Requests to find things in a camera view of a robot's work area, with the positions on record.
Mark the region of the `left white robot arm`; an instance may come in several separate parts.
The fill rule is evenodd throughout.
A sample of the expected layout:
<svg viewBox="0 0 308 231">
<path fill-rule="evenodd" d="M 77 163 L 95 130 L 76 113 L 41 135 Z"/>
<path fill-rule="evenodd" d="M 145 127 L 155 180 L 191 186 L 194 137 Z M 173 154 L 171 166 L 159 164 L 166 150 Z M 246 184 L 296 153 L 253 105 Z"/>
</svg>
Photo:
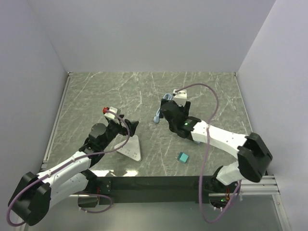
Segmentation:
<svg viewBox="0 0 308 231">
<path fill-rule="evenodd" d="M 33 226 L 53 205 L 72 194 L 79 192 L 99 197 L 103 185 L 90 167 L 104 157 L 107 146 L 118 134 L 130 138 L 138 124 L 128 119 L 109 120 L 107 125 L 97 123 L 92 126 L 83 146 L 70 158 L 44 172 L 24 174 L 8 202 L 7 222 L 16 226 L 10 220 L 13 211 L 23 223 Z"/>
</svg>

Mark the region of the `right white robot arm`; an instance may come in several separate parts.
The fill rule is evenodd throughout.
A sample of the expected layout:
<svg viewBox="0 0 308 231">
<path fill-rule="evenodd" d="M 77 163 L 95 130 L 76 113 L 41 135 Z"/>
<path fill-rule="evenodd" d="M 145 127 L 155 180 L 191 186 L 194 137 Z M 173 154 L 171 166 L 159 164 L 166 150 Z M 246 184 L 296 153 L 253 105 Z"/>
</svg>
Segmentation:
<svg viewBox="0 0 308 231">
<path fill-rule="evenodd" d="M 211 180 L 213 190 L 222 192 L 231 183 L 246 179 L 258 183 L 265 175 L 273 157 L 262 138 L 256 134 L 238 134 L 207 124 L 189 116 L 190 102 L 184 106 L 172 100 L 161 100 L 160 117 L 171 132 L 194 142 L 208 143 L 236 158 L 236 162 L 220 167 Z"/>
</svg>

